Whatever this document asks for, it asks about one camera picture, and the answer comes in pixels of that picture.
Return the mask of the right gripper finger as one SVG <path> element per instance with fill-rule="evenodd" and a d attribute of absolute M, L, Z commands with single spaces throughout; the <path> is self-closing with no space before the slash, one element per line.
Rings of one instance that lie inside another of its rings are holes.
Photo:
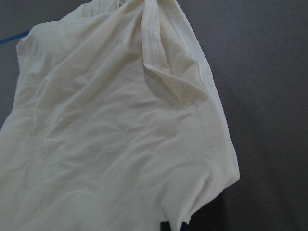
<path fill-rule="evenodd" d="M 160 223 L 160 231 L 171 231 L 171 226 L 169 222 Z"/>

